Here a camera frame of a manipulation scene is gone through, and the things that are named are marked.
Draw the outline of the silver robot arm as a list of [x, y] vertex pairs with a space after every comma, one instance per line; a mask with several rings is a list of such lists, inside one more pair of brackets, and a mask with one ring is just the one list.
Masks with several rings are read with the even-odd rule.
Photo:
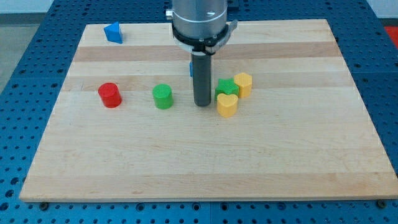
[[173, 0], [165, 11], [175, 43], [191, 55], [193, 97], [197, 106], [211, 103], [212, 56], [237, 28], [227, 23], [227, 0]]

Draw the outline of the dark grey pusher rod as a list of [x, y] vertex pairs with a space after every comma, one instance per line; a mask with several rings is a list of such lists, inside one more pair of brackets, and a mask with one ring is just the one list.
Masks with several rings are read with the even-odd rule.
[[192, 82], [194, 102], [197, 106], [211, 103], [211, 56], [192, 55]]

